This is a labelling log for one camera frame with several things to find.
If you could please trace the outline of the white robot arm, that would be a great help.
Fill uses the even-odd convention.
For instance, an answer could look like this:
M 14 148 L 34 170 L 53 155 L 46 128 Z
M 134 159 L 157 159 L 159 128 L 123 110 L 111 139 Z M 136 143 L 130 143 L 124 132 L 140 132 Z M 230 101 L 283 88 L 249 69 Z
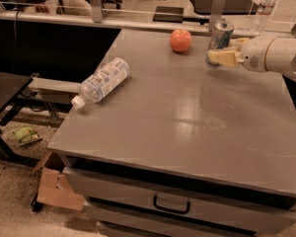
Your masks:
M 243 65 L 248 71 L 282 74 L 296 82 L 296 39 L 257 36 L 231 39 L 227 47 L 207 51 L 211 63 Z

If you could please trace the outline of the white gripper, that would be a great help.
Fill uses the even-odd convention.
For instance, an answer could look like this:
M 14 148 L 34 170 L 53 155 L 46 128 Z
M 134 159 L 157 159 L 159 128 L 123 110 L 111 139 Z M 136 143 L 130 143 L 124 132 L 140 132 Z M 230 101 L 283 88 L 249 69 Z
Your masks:
M 266 36 L 257 36 L 252 39 L 231 39 L 229 45 L 241 46 L 241 53 L 234 49 L 218 49 L 209 50 L 207 54 L 211 62 L 228 67 L 234 67 L 244 62 L 243 65 L 247 70 L 263 73 L 266 71 L 265 56 L 272 41 L 273 37 Z

